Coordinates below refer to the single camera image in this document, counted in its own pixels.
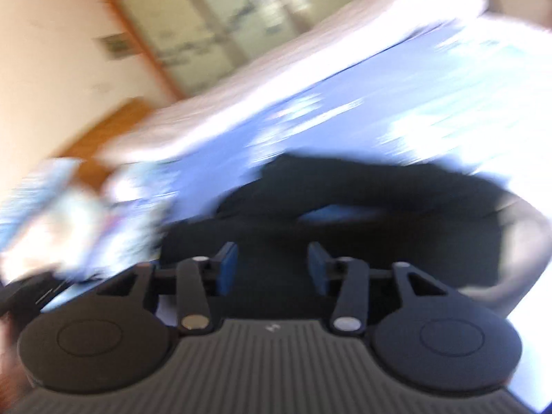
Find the black pants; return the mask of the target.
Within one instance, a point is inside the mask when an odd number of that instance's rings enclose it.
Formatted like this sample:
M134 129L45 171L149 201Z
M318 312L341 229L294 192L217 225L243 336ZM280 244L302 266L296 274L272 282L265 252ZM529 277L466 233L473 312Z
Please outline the black pants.
M408 262L460 289L500 278L505 191L434 165L384 166L283 154L209 214L174 224L160 264L210 256L228 242L239 262L232 290L209 303L217 317L320 319L308 245L386 269Z

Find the floral pillow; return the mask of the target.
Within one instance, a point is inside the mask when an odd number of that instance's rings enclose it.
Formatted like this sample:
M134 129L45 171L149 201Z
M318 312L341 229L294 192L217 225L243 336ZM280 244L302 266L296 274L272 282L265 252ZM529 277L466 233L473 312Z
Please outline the floral pillow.
M47 159L1 204L1 282L51 271L86 280L87 262L107 209L88 186L75 182L82 160Z

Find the wooden headboard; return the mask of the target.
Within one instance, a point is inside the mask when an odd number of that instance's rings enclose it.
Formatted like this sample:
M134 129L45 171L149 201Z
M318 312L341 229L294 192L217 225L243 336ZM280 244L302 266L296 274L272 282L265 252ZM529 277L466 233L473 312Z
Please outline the wooden headboard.
M147 100L141 97L132 98L116 110L109 112L87 132L77 137L66 148L60 150L56 157L81 159L79 169L72 181L85 184L98 193L114 168L105 166L98 161L97 153L110 140L131 131L153 111L154 106Z

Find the lilac quilted duvet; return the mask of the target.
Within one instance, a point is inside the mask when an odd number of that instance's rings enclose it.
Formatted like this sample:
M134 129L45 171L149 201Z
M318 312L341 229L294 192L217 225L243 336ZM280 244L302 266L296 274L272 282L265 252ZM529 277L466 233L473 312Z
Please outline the lilac quilted duvet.
M355 0L209 91L159 109L97 154L108 166L178 158L257 113L417 34L482 15L489 0Z

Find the blue patterned bed sheet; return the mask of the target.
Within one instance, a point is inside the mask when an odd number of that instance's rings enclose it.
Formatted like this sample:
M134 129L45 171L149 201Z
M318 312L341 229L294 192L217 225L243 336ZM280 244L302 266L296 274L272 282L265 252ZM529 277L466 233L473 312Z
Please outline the blue patterned bed sheet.
M283 154L434 165L505 191L499 281L451 287L369 265L366 332L320 319L177 327L176 267L82 294L5 287L12 413L547 413L551 409L551 36L493 17L415 34L184 154L176 223Z

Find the wooden glass-door wardrobe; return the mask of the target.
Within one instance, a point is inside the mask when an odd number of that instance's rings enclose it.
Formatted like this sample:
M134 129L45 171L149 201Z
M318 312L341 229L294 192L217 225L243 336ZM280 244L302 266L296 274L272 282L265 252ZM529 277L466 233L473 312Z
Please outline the wooden glass-door wardrobe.
M177 99L205 92L353 0L107 0Z

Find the wall control panel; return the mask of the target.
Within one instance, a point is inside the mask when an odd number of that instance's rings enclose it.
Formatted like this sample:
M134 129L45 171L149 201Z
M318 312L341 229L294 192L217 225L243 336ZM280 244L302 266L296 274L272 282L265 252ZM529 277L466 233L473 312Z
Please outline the wall control panel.
M96 38L96 43L109 60L122 60L138 53L132 39L125 33Z

